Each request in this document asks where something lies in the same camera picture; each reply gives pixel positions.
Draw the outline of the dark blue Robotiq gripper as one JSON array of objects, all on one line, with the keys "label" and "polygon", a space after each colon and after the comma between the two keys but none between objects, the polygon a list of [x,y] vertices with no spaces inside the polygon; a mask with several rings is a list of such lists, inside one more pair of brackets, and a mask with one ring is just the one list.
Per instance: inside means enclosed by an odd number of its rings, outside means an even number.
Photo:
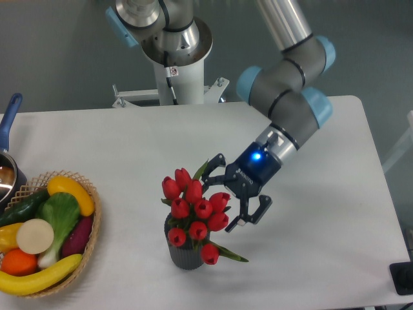
[{"label": "dark blue Robotiq gripper", "polygon": [[[289,161],[299,149],[296,140],[281,127],[269,125],[239,157],[225,169],[225,187],[240,199],[239,214],[227,225],[230,233],[235,226],[246,223],[257,224],[272,205],[272,198],[259,195],[268,181]],[[201,174],[203,189],[222,184],[223,175],[216,170],[225,168],[222,153],[207,161]],[[253,214],[248,213],[249,198],[259,198],[259,206]]]}]

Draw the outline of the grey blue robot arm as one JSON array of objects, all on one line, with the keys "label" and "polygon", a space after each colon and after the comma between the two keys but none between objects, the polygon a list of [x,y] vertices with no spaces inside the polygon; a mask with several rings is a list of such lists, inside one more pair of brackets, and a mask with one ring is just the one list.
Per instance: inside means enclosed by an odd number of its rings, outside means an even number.
[{"label": "grey blue robot arm", "polygon": [[[268,70],[247,68],[236,91],[270,125],[233,163],[222,155],[210,160],[201,177],[205,187],[223,185],[240,202],[227,231],[262,218],[272,203],[263,186],[332,114],[329,99],[310,84],[334,63],[333,44],[312,33],[296,1],[258,1],[257,7],[283,57]],[[204,85],[213,39],[192,1],[117,1],[105,15],[116,36],[128,47],[140,46],[152,62],[161,105],[221,97],[217,87]]]}]

